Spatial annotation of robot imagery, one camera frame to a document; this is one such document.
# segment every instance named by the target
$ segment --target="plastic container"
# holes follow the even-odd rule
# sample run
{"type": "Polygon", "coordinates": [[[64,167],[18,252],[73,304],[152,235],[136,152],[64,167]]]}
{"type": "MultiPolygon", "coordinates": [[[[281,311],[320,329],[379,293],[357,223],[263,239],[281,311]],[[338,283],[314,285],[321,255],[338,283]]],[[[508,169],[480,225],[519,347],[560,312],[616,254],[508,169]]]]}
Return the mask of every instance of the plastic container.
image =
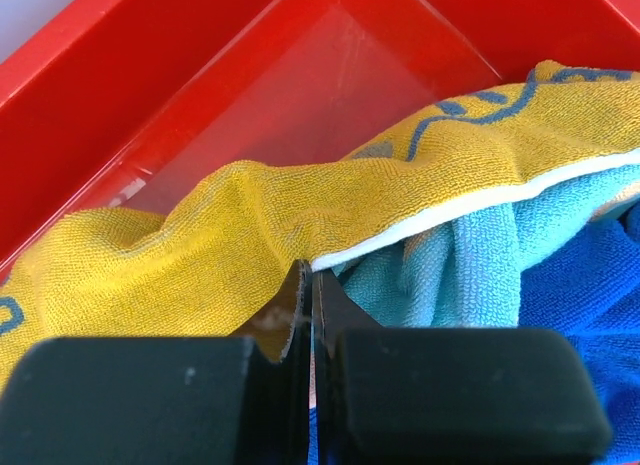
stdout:
{"type": "Polygon", "coordinates": [[[640,69],[640,0],[75,0],[0,65],[0,275],[65,213],[336,160],[547,58],[640,69]]]}

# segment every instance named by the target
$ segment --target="blue spot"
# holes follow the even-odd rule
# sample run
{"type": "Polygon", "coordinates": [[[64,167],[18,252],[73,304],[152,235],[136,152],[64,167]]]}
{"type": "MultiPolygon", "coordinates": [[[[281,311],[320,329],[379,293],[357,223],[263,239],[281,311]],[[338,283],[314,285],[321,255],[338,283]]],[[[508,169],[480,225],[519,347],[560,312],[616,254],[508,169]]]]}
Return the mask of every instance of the blue spot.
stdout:
{"type": "Polygon", "coordinates": [[[509,101],[509,98],[506,95],[497,92],[476,92],[471,95],[479,98],[480,100],[484,100],[485,102],[499,103],[500,105],[504,105],[509,101]]]}
{"type": "Polygon", "coordinates": [[[583,77],[588,82],[595,82],[600,77],[611,77],[619,81],[631,79],[632,72],[625,70],[592,70],[590,68],[565,68],[551,77],[551,82],[562,83],[570,77],[583,77]]]}
{"type": "Polygon", "coordinates": [[[418,142],[420,141],[420,138],[424,134],[427,127],[432,123],[439,122],[442,120],[456,120],[458,122],[473,123],[477,125],[486,125],[489,123],[499,122],[500,120],[503,120],[507,117],[512,117],[513,115],[516,115],[524,107],[526,107],[527,104],[531,101],[531,99],[535,95],[535,91],[537,87],[538,87],[538,83],[536,81],[533,81],[533,80],[527,81],[527,83],[525,83],[522,89],[522,94],[520,95],[520,97],[518,97],[518,99],[515,102],[513,102],[508,107],[498,110],[497,112],[490,113],[489,115],[486,115],[484,117],[466,118],[466,117],[452,117],[450,115],[440,115],[440,116],[425,118],[420,123],[418,123],[418,126],[413,132],[413,136],[411,137],[411,144],[409,145],[409,154],[407,156],[407,160],[411,161],[415,158],[416,152],[418,150],[418,142]]]}
{"type": "Polygon", "coordinates": [[[456,102],[450,102],[448,100],[443,100],[442,102],[436,103],[436,107],[442,110],[447,115],[464,115],[467,113],[467,110],[456,102]]]}
{"type": "Polygon", "coordinates": [[[0,307],[6,307],[9,309],[9,312],[11,312],[11,318],[6,322],[0,323],[0,336],[2,336],[22,325],[22,322],[24,322],[24,313],[20,305],[18,305],[18,302],[11,297],[0,298],[0,307]]]}

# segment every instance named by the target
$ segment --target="blue towel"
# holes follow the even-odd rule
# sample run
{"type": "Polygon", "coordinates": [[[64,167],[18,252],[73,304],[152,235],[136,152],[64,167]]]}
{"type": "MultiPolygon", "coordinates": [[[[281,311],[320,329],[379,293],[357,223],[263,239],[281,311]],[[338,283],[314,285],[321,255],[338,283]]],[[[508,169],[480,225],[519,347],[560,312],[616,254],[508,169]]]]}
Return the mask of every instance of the blue towel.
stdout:
{"type": "Polygon", "coordinates": [[[640,205],[525,271],[520,325],[557,330],[582,356],[614,428],[604,463],[640,460],[640,205]]]}
{"type": "Polygon", "coordinates": [[[347,295],[383,325],[515,327],[522,272],[562,247],[599,206],[639,179],[638,165],[574,178],[334,271],[350,274],[347,295]]]}

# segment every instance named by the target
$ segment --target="yellow towel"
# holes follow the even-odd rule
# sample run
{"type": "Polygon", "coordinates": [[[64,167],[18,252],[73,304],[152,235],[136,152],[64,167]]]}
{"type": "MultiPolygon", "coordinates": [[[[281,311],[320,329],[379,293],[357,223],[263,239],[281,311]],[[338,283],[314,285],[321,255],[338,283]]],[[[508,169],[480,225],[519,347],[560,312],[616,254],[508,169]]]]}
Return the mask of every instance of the yellow towel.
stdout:
{"type": "Polygon", "coordinates": [[[233,163],[168,217],[67,216],[0,289],[0,386],[47,337],[227,334],[273,295],[293,259],[333,266],[562,180],[640,163],[639,127],[636,74],[543,62],[523,84],[420,110],[353,160],[233,163]]]}

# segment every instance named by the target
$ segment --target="dark blue towel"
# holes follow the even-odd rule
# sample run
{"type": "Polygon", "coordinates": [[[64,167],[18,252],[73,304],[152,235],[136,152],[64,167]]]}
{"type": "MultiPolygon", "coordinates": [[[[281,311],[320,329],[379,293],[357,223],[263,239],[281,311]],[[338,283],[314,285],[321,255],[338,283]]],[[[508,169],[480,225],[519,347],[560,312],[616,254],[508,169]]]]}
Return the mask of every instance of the dark blue towel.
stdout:
{"type": "Polygon", "coordinates": [[[522,274],[520,326],[563,333],[614,428],[605,463],[640,459],[640,205],[585,226],[522,274]]]}

